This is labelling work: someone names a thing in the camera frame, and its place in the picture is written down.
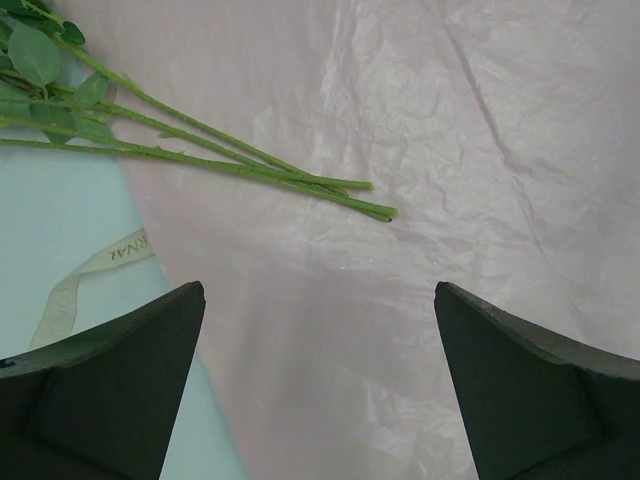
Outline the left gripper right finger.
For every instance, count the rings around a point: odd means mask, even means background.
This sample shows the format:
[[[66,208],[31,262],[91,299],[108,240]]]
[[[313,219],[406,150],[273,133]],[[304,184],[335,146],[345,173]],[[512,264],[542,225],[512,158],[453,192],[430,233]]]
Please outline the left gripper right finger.
[[[434,307],[479,478],[638,478],[638,361],[450,282]]]

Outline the purple pink wrapping paper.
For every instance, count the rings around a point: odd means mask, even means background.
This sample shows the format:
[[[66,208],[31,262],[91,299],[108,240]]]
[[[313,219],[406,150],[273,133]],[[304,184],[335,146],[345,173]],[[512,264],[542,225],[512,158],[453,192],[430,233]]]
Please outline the purple pink wrapping paper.
[[[639,354],[635,1],[60,1],[147,93],[380,223],[174,164],[123,166],[252,479],[472,479],[433,300],[449,281]]]

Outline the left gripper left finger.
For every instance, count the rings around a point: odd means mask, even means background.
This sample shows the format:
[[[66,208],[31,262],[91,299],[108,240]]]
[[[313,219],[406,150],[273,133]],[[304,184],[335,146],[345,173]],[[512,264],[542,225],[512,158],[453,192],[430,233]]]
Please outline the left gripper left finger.
[[[205,311],[187,283],[1,362],[4,479],[157,479]]]

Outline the pink flower stem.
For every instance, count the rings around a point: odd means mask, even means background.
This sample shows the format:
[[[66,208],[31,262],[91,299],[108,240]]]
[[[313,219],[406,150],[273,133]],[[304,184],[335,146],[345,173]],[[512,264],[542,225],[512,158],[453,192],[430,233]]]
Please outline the pink flower stem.
[[[81,30],[45,1],[1,4],[1,72],[14,70],[40,86],[56,83],[69,87],[82,104],[103,99],[260,163],[299,169],[148,95],[127,75],[115,73],[87,53],[85,43]]]
[[[165,136],[198,144],[225,159],[206,159],[160,146],[118,140],[106,124],[106,119],[111,115],[150,126]],[[269,166],[103,99],[91,105],[82,104],[76,100],[74,89],[56,83],[47,86],[32,84],[14,70],[1,72],[1,126],[39,131],[46,137],[44,141],[3,138],[1,145],[6,147],[73,151],[184,164],[323,199],[380,222],[390,222],[398,214],[394,207],[359,200],[348,194],[350,190],[372,190],[373,184],[370,182],[322,177],[291,167]]]

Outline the cream printed ribbon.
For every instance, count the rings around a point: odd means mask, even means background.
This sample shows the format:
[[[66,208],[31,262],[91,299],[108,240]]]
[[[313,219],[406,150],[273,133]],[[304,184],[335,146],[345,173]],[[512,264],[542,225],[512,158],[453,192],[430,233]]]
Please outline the cream printed ribbon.
[[[97,300],[98,280],[115,277],[155,256],[144,228],[90,255],[51,289],[28,344],[33,351],[79,332],[84,307]]]

